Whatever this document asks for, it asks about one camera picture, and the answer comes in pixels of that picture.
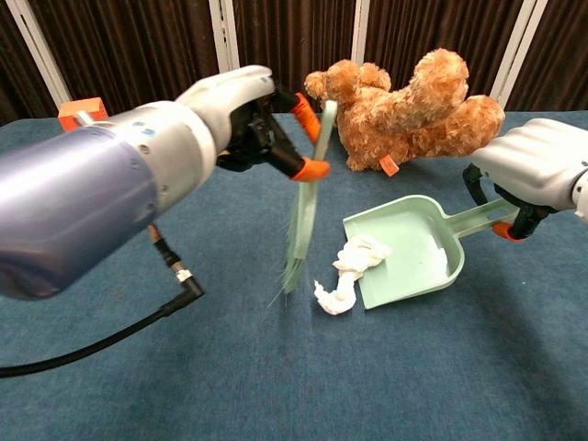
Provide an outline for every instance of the green dustpan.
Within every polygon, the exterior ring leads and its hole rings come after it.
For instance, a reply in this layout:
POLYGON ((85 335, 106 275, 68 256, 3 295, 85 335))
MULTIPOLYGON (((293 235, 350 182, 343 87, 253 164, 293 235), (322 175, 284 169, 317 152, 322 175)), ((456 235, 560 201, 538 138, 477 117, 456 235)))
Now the green dustpan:
POLYGON ((347 238, 367 234, 392 249, 359 279, 368 310, 451 285, 465 261, 459 238, 511 221, 518 207, 504 199, 447 215, 427 196, 408 196, 344 219, 347 238))

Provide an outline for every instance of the blue carpet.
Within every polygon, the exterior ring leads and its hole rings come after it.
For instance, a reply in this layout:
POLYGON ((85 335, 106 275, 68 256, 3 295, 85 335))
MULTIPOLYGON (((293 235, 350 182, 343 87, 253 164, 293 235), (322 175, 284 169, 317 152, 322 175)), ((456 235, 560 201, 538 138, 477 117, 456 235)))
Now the blue carpet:
MULTIPOLYGON (((588 129, 588 112, 510 113, 588 129)), ((281 116, 300 150, 309 143, 281 116)), ((56 119, 0 128, 0 151, 60 132, 56 119)), ((333 141, 299 290, 280 288, 297 186, 269 165, 216 170, 160 226, 207 295, 105 352, 0 380, 0 440, 588 439, 588 229, 550 216, 523 244, 465 238, 446 290, 326 315, 313 280, 333 288, 342 219, 409 194, 447 213, 473 206, 466 159, 418 160, 393 178, 354 174, 333 141)), ((146 233, 51 300, 0 298, 0 365, 93 343, 178 291, 146 233)))

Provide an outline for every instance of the dark curtain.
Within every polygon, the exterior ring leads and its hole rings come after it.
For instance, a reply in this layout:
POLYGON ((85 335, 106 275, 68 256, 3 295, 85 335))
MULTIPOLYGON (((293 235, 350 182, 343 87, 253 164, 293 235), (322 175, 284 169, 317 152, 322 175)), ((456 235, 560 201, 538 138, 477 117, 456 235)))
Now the dark curtain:
POLYGON ((54 117, 57 108, 4 1, 0 19, 0 125, 54 117))
POLYGON ((371 0, 365 60, 388 70, 394 88, 402 88, 427 52, 446 48, 468 64, 469 95, 488 95, 522 3, 371 0))
POLYGON ((218 64, 208 0, 29 0, 73 99, 175 99, 218 64))
POLYGON ((588 109, 588 2, 548 2, 507 110, 588 109))
POLYGON ((241 66, 262 64, 293 91, 351 57, 355 0, 233 0, 241 66))

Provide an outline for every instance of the brown teddy bear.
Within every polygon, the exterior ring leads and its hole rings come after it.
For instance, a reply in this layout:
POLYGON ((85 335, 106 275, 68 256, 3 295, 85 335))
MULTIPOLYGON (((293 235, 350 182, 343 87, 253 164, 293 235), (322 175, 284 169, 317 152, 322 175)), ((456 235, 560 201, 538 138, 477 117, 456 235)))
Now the brown teddy bear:
POLYGON ((500 105, 468 92, 468 67, 452 51, 427 53, 409 85, 390 92, 388 73, 373 63, 341 60, 306 77, 308 94, 337 101, 337 127, 354 171, 398 165, 417 157, 463 156, 496 137, 504 121, 500 105))

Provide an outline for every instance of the black cable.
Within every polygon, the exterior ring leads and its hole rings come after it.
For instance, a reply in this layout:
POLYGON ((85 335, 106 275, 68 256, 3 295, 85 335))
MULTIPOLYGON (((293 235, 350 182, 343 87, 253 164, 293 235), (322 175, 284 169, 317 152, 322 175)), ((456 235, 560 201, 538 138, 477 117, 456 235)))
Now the black cable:
POLYGON ((196 295, 194 292, 183 291, 181 294, 177 295, 171 301, 165 303, 165 305, 163 305, 159 310, 157 310, 153 314, 92 345, 83 347, 81 349, 78 349, 77 351, 70 352, 69 354, 65 354, 63 356, 48 358, 37 363, 29 363, 27 365, 18 365, 11 367, 0 367, 0 379, 8 379, 11 377, 22 377, 25 375, 36 374, 44 370, 54 369, 60 366, 68 365, 70 363, 73 363, 74 361, 78 361, 82 358, 86 358, 87 356, 91 356, 96 352, 101 351, 102 349, 106 349, 107 347, 112 346, 115 343, 118 343, 120 340, 137 333, 138 331, 149 326, 150 324, 157 322, 159 319, 167 317, 170 314, 173 314, 174 312, 181 310, 182 308, 192 303, 194 300, 198 299, 198 297, 199 296, 196 295))

